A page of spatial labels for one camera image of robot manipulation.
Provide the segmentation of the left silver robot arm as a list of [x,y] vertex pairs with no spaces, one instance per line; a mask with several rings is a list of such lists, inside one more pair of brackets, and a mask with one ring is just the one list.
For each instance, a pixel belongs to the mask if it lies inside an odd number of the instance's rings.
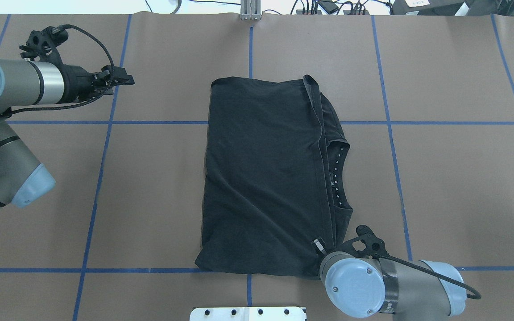
[[56,184],[10,124],[12,116],[82,107],[112,95],[116,86],[134,83],[124,67],[112,64],[89,72],[61,57],[0,59],[0,210],[26,207]]

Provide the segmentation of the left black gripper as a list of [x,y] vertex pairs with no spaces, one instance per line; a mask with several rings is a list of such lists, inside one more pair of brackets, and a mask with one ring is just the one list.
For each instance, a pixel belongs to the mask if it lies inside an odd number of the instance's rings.
[[88,72],[80,66],[63,64],[62,103],[83,103],[97,99],[100,94],[114,95],[115,88],[118,86],[135,85],[133,76],[129,75],[123,67],[106,65],[102,67],[100,78],[97,80],[96,74],[96,72]]

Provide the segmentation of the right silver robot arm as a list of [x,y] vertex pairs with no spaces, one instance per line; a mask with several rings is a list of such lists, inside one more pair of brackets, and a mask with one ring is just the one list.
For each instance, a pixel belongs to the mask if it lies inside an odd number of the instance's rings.
[[333,250],[314,239],[319,276],[331,303],[353,318],[388,314],[394,321],[447,321],[479,295],[452,265],[391,256],[369,231]]

